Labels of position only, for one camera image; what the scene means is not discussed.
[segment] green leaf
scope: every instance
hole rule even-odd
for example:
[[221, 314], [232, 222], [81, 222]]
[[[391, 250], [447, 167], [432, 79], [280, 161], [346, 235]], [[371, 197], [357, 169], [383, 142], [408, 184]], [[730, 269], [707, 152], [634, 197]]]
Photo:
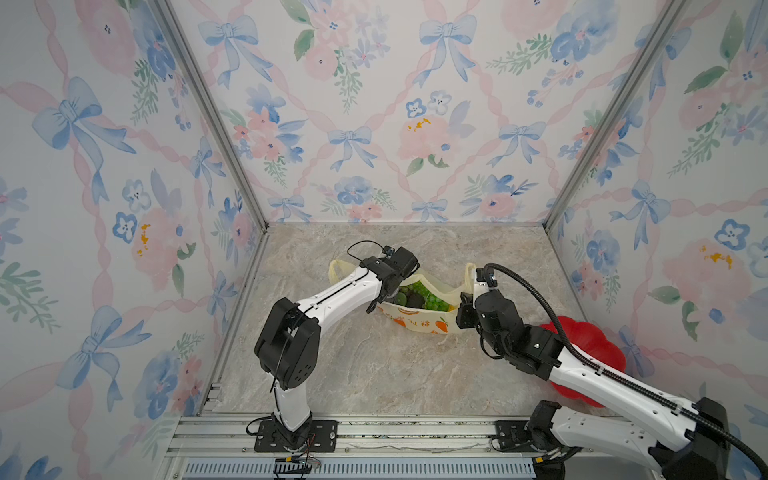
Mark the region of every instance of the green leaf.
[[296, 61], [299, 61], [312, 48], [314, 42], [314, 30], [310, 29], [299, 33], [299, 36], [296, 37], [296, 41], [293, 43], [293, 55], [296, 57]]
[[11, 275], [13, 275], [13, 273], [14, 273], [16, 270], [18, 270], [18, 268], [19, 268], [20, 266], [21, 266], [21, 264], [20, 264], [19, 262], [14, 262], [14, 263], [11, 263], [11, 264], [9, 264], [9, 265], [8, 265], [8, 266], [5, 268], [5, 272], [3, 272], [3, 273], [2, 273], [2, 275], [3, 275], [3, 276], [11, 276]]
[[179, 260], [186, 260], [189, 257], [192, 257], [192, 253], [194, 253], [194, 249], [197, 246], [197, 243], [192, 243], [191, 245], [187, 243], [187, 252], [185, 253], [183, 249], [179, 249], [176, 251], [176, 256], [179, 257]]
[[666, 303], [667, 305], [672, 305], [680, 301], [680, 292], [671, 285], [655, 288], [648, 293], [648, 296], [662, 303]]
[[283, 8], [286, 9], [288, 16], [295, 22], [312, 24], [310, 22], [310, 14], [306, 12], [306, 8], [301, 4], [301, 0], [280, 0], [280, 3], [283, 4]]
[[424, 159], [423, 158], [421, 158], [421, 157], [414, 158], [413, 161], [411, 162], [411, 164], [408, 166], [408, 171], [406, 172], [406, 177], [410, 177], [411, 175], [413, 175], [417, 171], [421, 170], [423, 166], [424, 166]]
[[739, 15], [733, 12], [728, 21], [728, 26], [725, 27], [723, 40], [720, 42], [720, 56], [726, 59], [728, 65], [730, 65], [733, 57], [736, 56], [736, 52], [739, 51], [743, 39], [744, 24], [741, 22]]
[[716, 66], [709, 70], [702, 71], [688, 84], [688, 88], [684, 93], [690, 93], [692, 91], [699, 90], [701, 88], [709, 87], [714, 84], [720, 77], [723, 76], [728, 70], [725, 67]]
[[685, 331], [688, 333], [688, 336], [692, 339], [694, 339], [694, 342], [698, 342], [698, 336], [696, 334], [696, 327], [699, 325], [698, 322], [689, 322], [688, 316], [692, 313], [698, 310], [693, 302], [687, 301], [686, 303], [683, 303], [683, 328], [685, 328]]
[[184, 298], [184, 269], [178, 263], [174, 266], [172, 277], [174, 278], [176, 291]]

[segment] black cable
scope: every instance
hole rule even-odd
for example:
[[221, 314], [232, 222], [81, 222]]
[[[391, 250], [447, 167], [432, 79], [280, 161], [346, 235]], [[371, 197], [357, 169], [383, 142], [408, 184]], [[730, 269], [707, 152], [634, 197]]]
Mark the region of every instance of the black cable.
[[250, 435], [250, 436], [252, 436], [252, 437], [255, 437], [256, 435], [258, 435], [258, 433], [259, 433], [259, 432], [251, 432], [251, 431], [248, 429], [248, 427], [250, 427], [251, 425], [253, 425], [253, 424], [254, 424], [254, 423], [256, 423], [256, 422], [262, 422], [263, 420], [269, 420], [269, 419], [271, 419], [271, 418], [272, 418], [272, 416], [271, 416], [271, 415], [269, 415], [269, 416], [266, 416], [266, 417], [259, 417], [258, 419], [255, 419], [255, 420], [251, 420], [251, 421], [250, 421], [250, 423], [249, 423], [248, 425], [245, 425], [245, 433], [246, 433], [246, 434], [248, 434], [248, 435]]
[[[528, 281], [526, 281], [523, 277], [519, 276], [517, 273], [513, 272], [506, 266], [499, 265], [498, 263], [487, 263], [485, 267], [483, 267], [483, 273], [485, 274], [486, 278], [493, 271], [493, 269], [496, 269], [502, 272], [503, 274], [512, 278], [517, 283], [520, 283], [541, 304], [541, 306], [544, 308], [544, 311], [549, 316], [549, 319], [554, 324], [555, 329], [558, 331], [560, 340], [563, 342], [563, 345], [568, 350], [568, 352], [571, 353], [571, 355], [573, 355], [580, 362], [584, 363], [586, 366], [592, 368], [595, 371], [599, 371], [601, 369], [601, 366], [599, 364], [597, 364], [596, 362], [593, 362], [592, 360], [589, 360], [587, 357], [582, 355], [581, 352], [579, 352], [574, 348], [574, 346], [571, 344], [571, 341], [568, 339], [568, 336], [565, 334], [565, 330], [563, 330], [563, 326], [560, 324], [560, 320], [557, 314], [555, 314], [552, 307], [549, 306], [549, 303], [547, 303], [547, 300], [530, 283], [528, 283]], [[643, 386], [639, 386], [637, 383], [632, 382], [629, 379], [625, 379], [623, 376], [620, 376], [609, 369], [604, 369], [602, 371], [602, 375], [612, 380], [615, 380], [616, 382], [619, 382], [620, 384], [628, 387], [629, 389], [634, 390], [635, 392], [640, 393], [641, 395], [648, 397], [649, 399], [653, 399], [654, 401], [658, 402], [659, 404], [669, 409], [672, 409], [675, 411], [680, 409], [680, 414], [682, 416], [687, 417], [693, 420], [694, 422], [696, 422], [697, 424], [702, 425], [703, 427], [709, 429], [711, 432], [719, 435], [728, 443], [730, 443], [737, 449], [741, 450], [741, 452], [744, 455], [746, 455], [746, 457], [749, 460], [752, 460], [752, 462], [755, 464], [757, 469], [760, 470], [760, 475], [763, 478], [768, 478], [768, 465], [766, 465], [764, 460], [758, 454], [756, 454], [754, 450], [752, 450], [749, 446], [747, 446], [744, 442], [742, 442], [740, 439], [738, 439], [736, 436], [732, 435], [731, 433], [723, 430], [716, 423], [705, 419], [703, 416], [699, 415], [698, 413], [691, 412], [689, 409], [681, 408], [675, 402], [669, 399], [666, 399], [663, 396], [657, 393], [654, 393]]]
[[350, 251], [350, 250], [352, 249], [352, 247], [354, 247], [355, 245], [360, 245], [361, 243], [365, 243], [365, 242], [368, 242], [368, 243], [375, 243], [376, 245], [378, 245], [378, 246], [379, 246], [379, 248], [380, 248], [380, 249], [382, 249], [382, 253], [384, 252], [384, 247], [382, 247], [382, 244], [381, 244], [381, 243], [379, 243], [379, 242], [375, 242], [375, 241], [373, 241], [373, 240], [361, 240], [361, 241], [359, 241], [359, 242], [355, 242], [355, 243], [353, 243], [352, 245], [350, 245], [350, 246], [349, 246], [349, 248], [348, 248], [348, 249], [346, 249], [346, 254], [347, 254], [347, 255], [349, 255], [350, 257], [354, 258], [355, 260], [357, 260], [357, 261], [359, 261], [359, 262], [362, 262], [362, 260], [361, 260], [360, 258], [358, 258], [358, 257], [355, 257], [355, 256], [354, 256], [354, 255], [352, 255], [352, 254], [351, 254], [349, 251]]

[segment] blue bow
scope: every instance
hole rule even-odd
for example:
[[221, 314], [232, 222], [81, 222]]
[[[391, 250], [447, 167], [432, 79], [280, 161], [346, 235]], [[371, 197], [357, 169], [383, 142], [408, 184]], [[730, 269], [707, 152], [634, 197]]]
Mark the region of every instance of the blue bow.
[[122, 400], [118, 382], [115, 377], [118, 376], [120, 369], [120, 360], [115, 355], [106, 352], [97, 353], [99, 348], [116, 349], [122, 346], [136, 345], [143, 342], [151, 336], [151, 333], [141, 333], [144, 321], [141, 320], [138, 325], [120, 335], [118, 338], [107, 338], [123, 323], [120, 314], [111, 306], [103, 306], [96, 310], [94, 318], [91, 321], [91, 335], [85, 339], [80, 351], [69, 357], [56, 379], [56, 385], [63, 389], [74, 390], [83, 384], [91, 369], [91, 360], [97, 367], [104, 370], [112, 377], [112, 384], [107, 391], [107, 410], [112, 411], [115, 400]]
[[215, 164], [212, 163], [209, 158], [214, 155], [214, 151], [210, 148], [210, 143], [205, 137], [200, 138], [200, 150], [197, 151], [197, 155], [190, 160], [190, 172], [195, 178], [200, 178], [200, 173], [203, 174], [205, 180], [208, 182], [208, 208], [214, 205], [214, 194], [211, 189], [214, 187], [214, 179], [210, 176], [210, 172], [213, 171], [219, 177], [226, 177], [221, 170], [221, 162]]
[[216, 286], [214, 287], [214, 294], [208, 299], [208, 313], [211, 315], [216, 314], [216, 310], [221, 310], [221, 331], [226, 332], [227, 325], [227, 304], [224, 302], [223, 297], [235, 296], [237, 291], [235, 290], [235, 282], [232, 282], [226, 289], [227, 278], [224, 276], [224, 272], [219, 270], [216, 275]]
[[[648, 36], [652, 27], [653, 25], [645, 25], [640, 29], [640, 33], [637, 34], [637, 38], [634, 41], [634, 46], [643, 48], [645, 42], [648, 40]], [[683, 50], [685, 45], [687, 45], [688, 40], [690, 40], [690, 28], [681, 28], [680, 30], [674, 32], [670, 37], [669, 42], [667, 42], [667, 44], [664, 46], [664, 51], [667, 53], [667, 57], [669, 57], [670, 60], [677, 58], [677, 56], [680, 54], [680, 51]], [[664, 80], [662, 60], [663, 58], [659, 57], [654, 66], [653, 73], [650, 74], [650, 90], [648, 92], [648, 100], [653, 100], [654, 92], [656, 91], [657, 87], [667, 86], [667, 82]]]
[[250, 63], [250, 66], [254, 70], [259, 72], [262, 77], [269, 81], [272, 81], [270, 74], [266, 70], [272, 67], [272, 64], [262, 58], [257, 57], [242, 45], [241, 42], [250, 43], [251, 45], [259, 44], [259, 34], [256, 31], [256, 24], [253, 23], [253, 19], [248, 15], [241, 15], [232, 23], [225, 23], [219, 25], [216, 22], [203, 22], [197, 26], [200, 30], [200, 35], [203, 35], [203, 40], [210, 46], [215, 47], [224, 42], [224, 50], [227, 51], [227, 59], [230, 61], [230, 69], [222, 72], [219, 75], [217, 83], [223, 84], [225, 87], [230, 87], [230, 76], [232, 72], [240, 68], [240, 56], [237, 54], [239, 51], [246, 61]]
[[625, 325], [619, 329], [619, 338], [625, 345], [621, 347], [621, 352], [627, 357], [627, 374], [634, 376], [637, 370], [637, 374], [642, 377], [653, 375], [656, 371], [654, 364], [640, 351], [629, 327]]
[[474, 15], [465, 15], [457, 20], [456, 23], [442, 24], [436, 20], [429, 20], [422, 23], [419, 27], [419, 37], [422, 40], [422, 45], [429, 45], [436, 41], [438, 44], [437, 49], [435, 50], [435, 61], [432, 63], [432, 68], [424, 70], [422, 73], [416, 75], [413, 83], [418, 83], [419, 87], [423, 87], [429, 74], [442, 67], [443, 62], [445, 62], [446, 38], [449, 40], [448, 50], [451, 51], [453, 66], [456, 68], [458, 76], [464, 81], [467, 81], [466, 69], [474, 67], [475, 63], [462, 55], [452, 40], [458, 41], [464, 45], [469, 45], [475, 37], [475, 29], [477, 27], [478, 21]]
[[344, 144], [344, 157], [337, 162], [333, 162], [333, 165], [331, 165], [333, 170], [339, 171], [341, 164], [352, 158], [353, 147], [355, 148], [355, 151], [360, 156], [360, 158], [362, 158], [362, 161], [366, 162], [369, 167], [373, 168], [373, 162], [371, 160], [376, 158], [376, 155], [368, 153], [359, 145], [367, 145], [371, 143], [370, 128], [360, 127], [355, 131], [330, 131], [328, 132], [328, 141], [331, 143], [331, 145]]
[[543, 121], [537, 121], [536, 123], [528, 126], [528, 127], [518, 127], [517, 125], [505, 125], [501, 128], [501, 130], [498, 131], [498, 137], [502, 140], [508, 140], [509, 138], [512, 139], [511, 142], [509, 142], [509, 146], [507, 147], [507, 151], [504, 152], [503, 155], [499, 155], [498, 157], [493, 157], [489, 162], [488, 165], [491, 165], [492, 167], [495, 167], [495, 165], [504, 157], [507, 157], [508, 155], [512, 155], [515, 150], [518, 149], [518, 143], [520, 144], [520, 148], [523, 150], [523, 157], [525, 157], [525, 160], [528, 161], [528, 163], [532, 163], [531, 155], [537, 155], [539, 153], [538, 150], [533, 148], [531, 145], [528, 144], [528, 139], [532, 140], [538, 140], [541, 138], [541, 135], [544, 133], [544, 129], [547, 127], [547, 124]]
[[435, 219], [435, 222], [447, 222], [448, 218], [438, 214], [438, 212], [444, 212], [448, 206], [448, 201], [443, 198], [436, 202], [413, 202], [411, 204], [411, 210], [415, 212], [422, 212], [422, 219], [419, 222], [426, 222], [429, 219], [429, 215]]
[[563, 225], [563, 219], [565, 219], [565, 223], [570, 223], [571, 220], [573, 220], [575, 213], [576, 213], [575, 210], [571, 207], [566, 208], [565, 212], [563, 212], [563, 217], [560, 219], [560, 222], [558, 224], [558, 242], [562, 237], [565, 237], [565, 227]]
[[637, 229], [634, 231], [634, 249], [637, 250], [637, 245], [640, 244], [640, 240], [644, 243], [648, 243], [648, 232], [646, 219], [650, 213], [650, 219], [654, 223], [661, 222], [670, 213], [671, 205], [666, 200], [656, 198], [656, 195], [650, 191], [650, 187], [644, 180], [638, 180], [632, 187], [632, 196], [637, 198], [639, 202], [632, 207], [627, 213], [613, 211], [611, 214], [611, 221], [618, 220], [620, 218], [626, 218], [627, 220], [634, 220], [637, 215], [640, 215], [640, 222], [637, 223]]
[[83, 147], [85, 153], [91, 158], [96, 167], [93, 181], [91, 182], [91, 194], [95, 204], [98, 204], [99, 197], [109, 201], [107, 191], [104, 189], [104, 181], [101, 180], [99, 170], [104, 165], [104, 157], [101, 156], [101, 149], [91, 135], [82, 130], [76, 123], [88, 129], [103, 141], [118, 150], [127, 151], [135, 154], [136, 150], [123, 142], [125, 139], [124, 128], [104, 128], [92, 124], [85, 120], [88, 117], [97, 117], [101, 115], [101, 105], [96, 99], [96, 95], [80, 77], [74, 77], [69, 81], [67, 99], [63, 100], [56, 108], [44, 108], [35, 116], [32, 122], [32, 128], [38, 132], [40, 138], [45, 143], [51, 145], [56, 150], [61, 150], [69, 143], [69, 131], [72, 130], [74, 137]]
[[286, 218], [290, 218], [292, 212], [305, 222], [310, 222], [310, 217], [312, 215], [305, 214], [298, 208], [304, 206], [304, 197], [301, 195], [293, 195], [291, 198], [270, 197], [267, 199], [267, 202], [271, 207], [283, 208], [283, 218], [280, 218], [278, 222], [282, 223]]

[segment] red flower-shaped cushion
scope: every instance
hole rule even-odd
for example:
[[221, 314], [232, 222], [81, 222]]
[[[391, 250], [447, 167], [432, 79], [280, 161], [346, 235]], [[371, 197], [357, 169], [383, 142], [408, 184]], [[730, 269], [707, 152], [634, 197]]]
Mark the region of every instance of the red flower-shaped cushion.
[[[623, 372], [624, 369], [627, 368], [627, 358], [621, 352], [619, 347], [608, 341], [608, 339], [605, 338], [605, 334], [595, 325], [587, 322], [577, 322], [567, 316], [559, 316], [558, 319], [563, 326], [563, 330], [565, 330], [565, 335], [568, 336], [571, 343], [616, 370]], [[558, 330], [555, 329], [552, 322], [547, 323], [546, 325], [541, 325], [541, 328], [545, 328], [555, 335], [558, 333]], [[568, 387], [560, 386], [555, 382], [552, 382], [552, 385], [560, 395], [567, 399], [580, 399], [592, 406], [603, 408], [602, 405], [584, 394], [571, 390]]]

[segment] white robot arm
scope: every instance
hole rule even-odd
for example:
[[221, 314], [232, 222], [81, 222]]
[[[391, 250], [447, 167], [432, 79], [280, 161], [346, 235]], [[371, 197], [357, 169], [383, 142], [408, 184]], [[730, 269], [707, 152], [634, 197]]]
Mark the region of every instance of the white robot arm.
[[[384, 257], [362, 260], [336, 285], [298, 303], [282, 298], [270, 312], [254, 352], [262, 368], [274, 376], [272, 420], [286, 450], [300, 451], [309, 435], [312, 414], [305, 381], [317, 362], [321, 330], [327, 331], [360, 305], [368, 303], [370, 313], [419, 268], [417, 259], [404, 248], [382, 250]], [[528, 289], [558, 333], [524, 324], [515, 304], [498, 291], [493, 269]], [[562, 458], [580, 448], [606, 452], [662, 472], [670, 480], [719, 480], [725, 478], [730, 443], [766, 477], [765, 462], [728, 433], [723, 406], [707, 398], [692, 403], [661, 392], [589, 356], [568, 341], [546, 300], [511, 270], [494, 263], [477, 269], [474, 291], [462, 294], [456, 322], [460, 328], [475, 328], [483, 351], [488, 354], [487, 343], [496, 353], [493, 359], [504, 359], [523, 372], [584, 393], [630, 420], [585, 415], [542, 401], [526, 426], [527, 444], [557, 452], [554, 457], [565, 453]]]

